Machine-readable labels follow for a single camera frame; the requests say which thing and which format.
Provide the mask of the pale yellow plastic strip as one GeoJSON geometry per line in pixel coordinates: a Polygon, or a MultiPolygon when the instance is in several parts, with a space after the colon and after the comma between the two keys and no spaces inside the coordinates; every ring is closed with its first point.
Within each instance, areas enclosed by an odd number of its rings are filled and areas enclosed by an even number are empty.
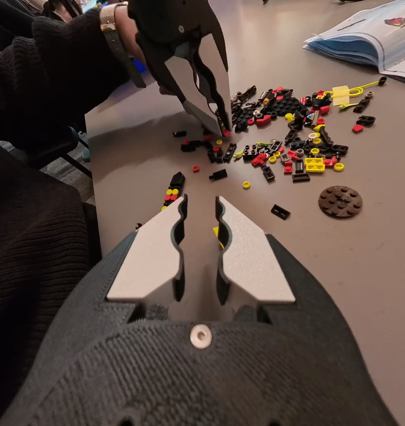
{"type": "Polygon", "coordinates": [[[350,103],[349,87],[348,86],[333,87],[331,98],[333,100],[333,106],[349,104],[350,103]]]}

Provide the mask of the person's left forearm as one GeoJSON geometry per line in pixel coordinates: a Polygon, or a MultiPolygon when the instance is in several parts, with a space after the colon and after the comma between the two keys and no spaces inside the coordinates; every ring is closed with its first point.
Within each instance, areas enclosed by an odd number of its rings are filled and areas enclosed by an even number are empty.
{"type": "Polygon", "coordinates": [[[101,31],[98,10],[68,24],[28,21],[31,37],[17,36],[0,49],[0,141],[19,149],[80,124],[130,80],[101,31]]]}

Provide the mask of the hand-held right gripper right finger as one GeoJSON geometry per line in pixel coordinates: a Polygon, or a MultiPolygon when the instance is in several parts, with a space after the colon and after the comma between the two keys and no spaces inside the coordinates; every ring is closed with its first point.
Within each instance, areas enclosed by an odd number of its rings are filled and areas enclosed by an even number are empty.
{"type": "Polygon", "coordinates": [[[292,305],[295,296],[269,243],[269,235],[223,196],[217,196],[216,292],[222,306],[292,305]]]}

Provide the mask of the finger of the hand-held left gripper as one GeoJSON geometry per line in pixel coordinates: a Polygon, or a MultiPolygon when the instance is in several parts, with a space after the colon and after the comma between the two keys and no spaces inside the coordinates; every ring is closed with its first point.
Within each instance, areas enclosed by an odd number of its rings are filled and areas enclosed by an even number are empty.
{"type": "Polygon", "coordinates": [[[205,98],[198,90],[194,80],[194,69],[189,61],[172,56],[165,61],[165,65],[184,95],[185,100],[182,102],[184,109],[199,119],[203,125],[213,125],[214,119],[209,116],[205,98]]]}
{"type": "Polygon", "coordinates": [[[213,125],[205,125],[212,132],[231,131],[230,85],[227,64],[224,64],[216,39],[212,33],[200,39],[193,53],[193,63],[198,76],[197,87],[204,96],[213,125]]]}

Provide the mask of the lego instruction booklet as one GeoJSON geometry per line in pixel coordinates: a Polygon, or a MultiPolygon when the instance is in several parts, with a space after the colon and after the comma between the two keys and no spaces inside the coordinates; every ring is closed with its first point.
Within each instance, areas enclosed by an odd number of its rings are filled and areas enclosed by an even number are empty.
{"type": "Polygon", "coordinates": [[[304,49],[405,81],[405,0],[355,13],[305,41],[304,49]]]}

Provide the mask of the black red yellow lego assembly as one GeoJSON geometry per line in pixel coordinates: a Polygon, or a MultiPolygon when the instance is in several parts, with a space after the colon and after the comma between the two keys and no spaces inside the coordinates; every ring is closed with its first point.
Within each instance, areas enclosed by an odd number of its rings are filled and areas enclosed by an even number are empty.
{"type": "Polygon", "coordinates": [[[161,211],[165,210],[169,205],[182,196],[185,184],[185,176],[182,172],[176,173],[168,186],[164,195],[164,201],[161,211]]]}

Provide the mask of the dark round studded lego plate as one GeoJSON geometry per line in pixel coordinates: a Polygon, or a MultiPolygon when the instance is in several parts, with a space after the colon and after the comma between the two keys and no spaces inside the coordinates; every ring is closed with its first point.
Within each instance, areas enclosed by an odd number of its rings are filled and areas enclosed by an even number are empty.
{"type": "Polygon", "coordinates": [[[363,199],[358,191],[348,186],[335,185],[321,192],[318,206],[324,214],[344,219],[359,214],[363,207],[363,199]]]}

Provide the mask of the dark chair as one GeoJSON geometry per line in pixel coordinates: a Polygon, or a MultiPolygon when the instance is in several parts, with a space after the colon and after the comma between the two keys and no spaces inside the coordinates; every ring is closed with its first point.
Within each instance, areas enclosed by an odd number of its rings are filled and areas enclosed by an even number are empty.
{"type": "Polygon", "coordinates": [[[32,168],[40,170],[53,161],[62,158],[87,177],[93,178],[88,168],[69,155],[71,151],[77,148],[79,143],[85,148],[89,148],[88,144],[73,127],[67,126],[61,128],[51,141],[26,152],[27,164],[32,168]]]}

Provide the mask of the pile of lego pieces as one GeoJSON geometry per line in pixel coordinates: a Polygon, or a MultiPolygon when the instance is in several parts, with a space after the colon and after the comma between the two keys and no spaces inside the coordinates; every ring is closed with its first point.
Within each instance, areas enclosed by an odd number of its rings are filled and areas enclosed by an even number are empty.
{"type": "MultiPolygon", "coordinates": [[[[366,88],[376,84],[380,85],[380,82],[351,88],[350,98],[362,95],[366,88]]],[[[326,169],[336,172],[344,169],[342,159],[348,154],[349,146],[335,143],[326,130],[325,117],[333,107],[332,90],[320,90],[298,99],[293,96],[292,89],[278,87],[262,92],[256,101],[250,102],[255,95],[256,86],[251,86],[231,97],[232,130],[240,134],[251,126],[262,129],[274,120],[284,118],[288,130],[282,141],[257,141],[239,149],[236,142],[226,142],[225,139],[214,141],[207,129],[204,129],[200,140],[189,140],[187,131],[182,130],[173,132],[174,138],[182,139],[180,150],[194,152],[203,147],[211,164],[242,160],[260,169],[267,182],[276,178],[271,167],[273,164],[280,164],[283,173],[291,176],[293,183],[308,182],[312,174],[324,173],[326,169]]],[[[370,91],[356,103],[337,106],[341,112],[352,108],[359,115],[352,127],[354,134],[375,123],[374,116],[363,114],[373,96],[370,91]]]]}

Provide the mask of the person's left hand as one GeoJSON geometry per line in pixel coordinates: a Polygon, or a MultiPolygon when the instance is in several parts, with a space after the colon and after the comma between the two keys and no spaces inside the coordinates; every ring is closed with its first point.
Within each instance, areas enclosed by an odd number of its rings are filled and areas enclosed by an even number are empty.
{"type": "Polygon", "coordinates": [[[135,21],[128,16],[127,6],[115,8],[115,25],[127,55],[137,58],[138,61],[146,66],[143,51],[136,41],[138,29],[135,21]]]}

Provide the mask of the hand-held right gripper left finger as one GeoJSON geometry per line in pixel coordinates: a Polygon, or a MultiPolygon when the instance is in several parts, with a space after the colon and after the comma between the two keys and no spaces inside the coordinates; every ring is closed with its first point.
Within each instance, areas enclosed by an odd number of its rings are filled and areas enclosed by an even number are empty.
{"type": "Polygon", "coordinates": [[[111,302],[173,303],[185,290],[184,221],[188,196],[178,197],[134,233],[107,293],[111,302]]]}

